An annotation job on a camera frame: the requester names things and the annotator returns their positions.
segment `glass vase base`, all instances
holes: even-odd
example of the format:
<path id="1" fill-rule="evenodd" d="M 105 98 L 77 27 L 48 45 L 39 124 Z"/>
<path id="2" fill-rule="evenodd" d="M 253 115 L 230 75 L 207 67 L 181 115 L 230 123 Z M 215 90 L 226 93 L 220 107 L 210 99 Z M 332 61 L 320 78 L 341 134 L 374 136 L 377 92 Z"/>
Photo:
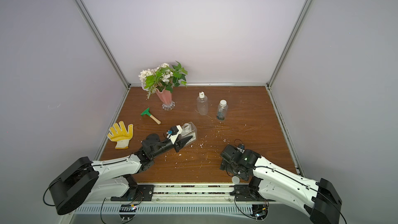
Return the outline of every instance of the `glass vase base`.
<path id="1" fill-rule="evenodd" d="M 172 103 L 170 105 L 163 104 L 162 108 L 163 108 L 163 110 L 169 111 L 169 110 L 172 110 L 175 106 L 176 106 L 176 103 L 174 101 L 172 101 Z"/>

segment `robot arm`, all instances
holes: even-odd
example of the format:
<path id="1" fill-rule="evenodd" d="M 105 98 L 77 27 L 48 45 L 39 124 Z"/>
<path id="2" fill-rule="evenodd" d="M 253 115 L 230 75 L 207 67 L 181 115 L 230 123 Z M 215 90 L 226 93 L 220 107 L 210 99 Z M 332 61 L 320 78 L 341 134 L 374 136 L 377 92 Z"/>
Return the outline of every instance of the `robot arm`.
<path id="1" fill-rule="evenodd" d="M 289 172 L 251 150 L 227 145 L 221 153 L 220 169 L 243 180 L 252 179 L 249 185 L 238 188 L 231 195 L 243 195 L 255 201 L 272 199 L 291 206 L 310 217 L 315 224 L 338 224 L 341 198 L 333 185 L 319 182 Z M 257 214 L 261 220 L 266 213 Z"/>
<path id="2" fill-rule="evenodd" d="M 181 126 L 171 127 L 162 142 L 157 134 L 148 135 L 141 142 L 142 147 L 126 157 L 106 161 L 79 158 L 49 186 L 57 213 L 67 214 L 85 202 L 105 197 L 112 197 L 115 201 L 134 200 L 139 190 L 131 174 L 147 170 L 160 154 L 173 148 L 179 152 L 194 141 L 192 136 L 182 137 L 181 133 Z"/>

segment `white bottle cap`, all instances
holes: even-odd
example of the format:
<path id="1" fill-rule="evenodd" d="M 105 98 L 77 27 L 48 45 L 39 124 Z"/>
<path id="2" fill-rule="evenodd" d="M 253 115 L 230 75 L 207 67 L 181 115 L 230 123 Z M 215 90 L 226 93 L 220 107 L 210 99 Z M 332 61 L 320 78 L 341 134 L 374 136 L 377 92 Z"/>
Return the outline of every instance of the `white bottle cap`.
<path id="1" fill-rule="evenodd" d="M 226 106 L 226 100 L 221 100 L 220 101 L 220 106 L 225 107 Z"/>
<path id="2" fill-rule="evenodd" d="M 233 177 L 232 177 L 232 183 L 235 184 L 235 185 L 239 184 L 239 183 L 240 183 L 239 177 L 233 176 Z"/>

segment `water bottle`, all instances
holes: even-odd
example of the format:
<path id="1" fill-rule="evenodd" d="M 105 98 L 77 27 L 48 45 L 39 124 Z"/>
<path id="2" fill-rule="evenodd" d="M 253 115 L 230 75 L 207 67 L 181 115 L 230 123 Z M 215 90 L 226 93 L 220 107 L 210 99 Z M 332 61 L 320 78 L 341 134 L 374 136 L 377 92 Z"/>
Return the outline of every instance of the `water bottle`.
<path id="1" fill-rule="evenodd" d="M 189 123 L 185 123 L 182 126 L 182 133 L 181 133 L 181 138 L 185 138 L 188 136 L 192 136 L 191 139 L 186 143 L 186 146 L 189 143 L 192 143 L 193 141 L 195 141 L 198 137 L 198 133 L 197 133 L 197 129 L 195 127 L 195 125 L 192 122 Z"/>
<path id="2" fill-rule="evenodd" d="M 226 117 L 226 112 L 228 111 L 228 105 L 226 100 L 221 100 L 217 108 L 217 119 L 223 121 Z"/>
<path id="3" fill-rule="evenodd" d="M 206 115 L 209 111 L 209 105 L 207 103 L 207 96 L 204 92 L 200 92 L 198 98 L 196 99 L 198 105 L 198 112 L 200 115 Z"/>

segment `flower vase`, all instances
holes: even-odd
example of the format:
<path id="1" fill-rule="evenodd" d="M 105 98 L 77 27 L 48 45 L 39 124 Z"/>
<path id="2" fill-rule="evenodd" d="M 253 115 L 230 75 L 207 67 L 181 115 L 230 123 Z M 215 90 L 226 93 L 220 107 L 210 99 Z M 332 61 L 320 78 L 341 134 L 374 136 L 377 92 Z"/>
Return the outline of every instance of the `flower vase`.
<path id="1" fill-rule="evenodd" d="M 158 89 L 156 89 L 156 94 L 159 96 L 160 100 L 163 102 L 162 108 L 166 111 L 172 110 L 176 104 L 174 101 L 172 101 L 172 93 L 166 89 L 163 89 L 162 92 L 160 92 Z"/>

